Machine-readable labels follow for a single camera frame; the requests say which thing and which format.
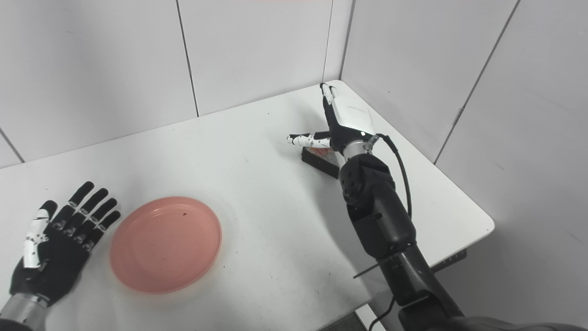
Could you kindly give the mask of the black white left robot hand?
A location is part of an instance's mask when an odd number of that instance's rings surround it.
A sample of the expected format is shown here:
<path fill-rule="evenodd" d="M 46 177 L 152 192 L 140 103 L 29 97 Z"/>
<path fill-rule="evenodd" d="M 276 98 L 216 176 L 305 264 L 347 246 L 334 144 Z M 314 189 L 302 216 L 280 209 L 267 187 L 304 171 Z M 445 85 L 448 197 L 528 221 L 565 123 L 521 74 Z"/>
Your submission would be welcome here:
<path fill-rule="evenodd" d="M 91 253 L 121 216 L 106 188 L 85 182 L 62 205 L 45 201 L 25 235 L 23 255 L 12 273 L 9 294 L 40 298 L 48 306 L 78 282 Z"/>

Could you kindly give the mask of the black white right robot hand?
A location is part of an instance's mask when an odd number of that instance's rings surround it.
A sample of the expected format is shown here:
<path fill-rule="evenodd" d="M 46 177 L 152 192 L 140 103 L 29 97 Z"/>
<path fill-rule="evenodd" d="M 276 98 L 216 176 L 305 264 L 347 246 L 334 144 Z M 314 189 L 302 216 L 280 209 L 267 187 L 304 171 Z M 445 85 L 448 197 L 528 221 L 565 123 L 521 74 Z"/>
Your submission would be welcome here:
<path fill-rule="evenodd" d="M 328 130 L 290 134 L 286 138 L 288 143 L 307 148 L 330 148 L 346 160 L 371 153 L 377 133 L 367 107 L 340 94 L 335 86 L 325 82 L 319 86 Z"/>

